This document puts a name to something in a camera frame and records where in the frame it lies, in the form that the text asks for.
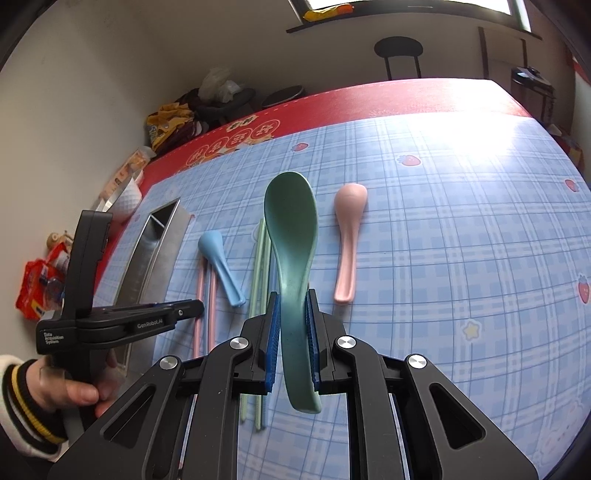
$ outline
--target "metal container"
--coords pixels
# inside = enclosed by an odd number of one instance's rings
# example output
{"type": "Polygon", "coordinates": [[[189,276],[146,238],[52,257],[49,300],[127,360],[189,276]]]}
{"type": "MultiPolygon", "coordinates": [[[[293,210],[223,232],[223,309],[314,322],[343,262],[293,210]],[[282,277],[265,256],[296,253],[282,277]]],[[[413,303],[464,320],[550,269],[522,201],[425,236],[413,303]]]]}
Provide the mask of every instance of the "metal container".
{"type": "MultiPolygon", "coordinates": [[[[180,199],[150,213],[123,274],[116,306],[165,300],[189,220],[190,215],[180,206],[180,199]]],[[[152,366],[155,342],[153,336],[115,349],[128,382],[133,383],[152,366]]]]}

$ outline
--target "black stool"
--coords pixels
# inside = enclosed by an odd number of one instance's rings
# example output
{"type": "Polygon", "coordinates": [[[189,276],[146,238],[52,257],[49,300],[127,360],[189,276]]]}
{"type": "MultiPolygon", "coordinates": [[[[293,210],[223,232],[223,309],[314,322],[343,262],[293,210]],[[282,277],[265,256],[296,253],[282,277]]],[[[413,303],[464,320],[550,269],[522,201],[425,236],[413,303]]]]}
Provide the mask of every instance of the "black stool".
{"type": "Polygon", "coordinates": [[[264,110],[265,108],[271,108],[272,106],[280,105],[281,103],[305,96],[306,91],[302,85],[294,85],[293,87],[284,88],[283,90],[270,94],[263,100],[263,103],[261,103],[261,108],[264,110]]]}
{"type": "Polygon", "coordinates": [[[390,73],[390,57],[414,57],[414,65],[417,69],[417,77],[421,78],[421,67],[418,58],[423,54],[423,46],[414,38],[388,37],[383,38],[374,45],[374,52],[386,62],[388,80],[392,80],[390,73]]]}

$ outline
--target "spoon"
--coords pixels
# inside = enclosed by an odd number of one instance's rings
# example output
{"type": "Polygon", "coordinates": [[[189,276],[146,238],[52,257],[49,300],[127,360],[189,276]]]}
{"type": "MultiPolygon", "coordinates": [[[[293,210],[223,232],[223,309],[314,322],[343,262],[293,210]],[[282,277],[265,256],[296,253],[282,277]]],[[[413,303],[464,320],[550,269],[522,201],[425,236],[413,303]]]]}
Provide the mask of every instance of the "spoon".
{"type": "Polygon", "coordinates": [[[246,303],[246,297],[238,287],[238,284],[228,267],[226,255],[223,251],[222,234],[217,230],[203,232],[197,246],[199,247],[199,251],[216,270],[217,276],[226,291],[226,296],[228,297],[230,305],[232,305],[232,307],[244,305],[246,303]]]}
{"type": "Polygon", "coordinates": [[[339,275],[335,287],[336,303],[351,303],[355,297],[357,239],[368,191],[359,183],[343,185],[335,195],[336,219],[340,226],[339,275]]]}
{"type": "Polygon", "coordinates": [[[322,405],[310,374],[304,302],[318,237],[318,213],[308,181],[299,173],[281,173],[265,193],[265,220],[275,251],[281,290],[281,351],[291,406],[319,413],[322,405]]]}

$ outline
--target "stool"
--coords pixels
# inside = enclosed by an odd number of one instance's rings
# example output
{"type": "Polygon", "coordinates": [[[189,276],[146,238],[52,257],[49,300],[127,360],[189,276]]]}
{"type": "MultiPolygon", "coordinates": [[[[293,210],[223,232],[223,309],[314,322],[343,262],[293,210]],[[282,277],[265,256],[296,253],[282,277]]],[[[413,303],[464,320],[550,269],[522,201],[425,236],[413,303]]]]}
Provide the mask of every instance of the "stool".
{"type": "Polygon", "coordinates": [[[264,110],[265,108],[271,108],[272,106],[280,105],[281,103],[289,102],[290,100],[295,100],[296,98],[304,96],[306,96],[306,91],[302,85],[294,85],[293,87],[284,88],[283,90],[270,94],[263,100],[263,103],[261,103],[261,108],[264,110]]]}

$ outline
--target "human hand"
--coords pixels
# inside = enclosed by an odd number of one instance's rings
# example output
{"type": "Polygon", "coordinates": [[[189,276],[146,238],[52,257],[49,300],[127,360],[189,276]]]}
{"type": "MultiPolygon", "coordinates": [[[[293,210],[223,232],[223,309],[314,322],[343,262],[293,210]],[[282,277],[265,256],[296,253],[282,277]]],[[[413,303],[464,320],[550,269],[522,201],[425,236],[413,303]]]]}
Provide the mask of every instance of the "human hand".
{"type": "Polygon", "coordinates": [[[100,417],[115,401],[123,383],[117,371],[113,350],[107,354],[107,368],[93,385],[68,380],[65,371],[51,367],[47,356],[41,357],[27,370],[27,387],[33,400],[45,411],[53,413],[60,408],[95,406],[100,417]]]}

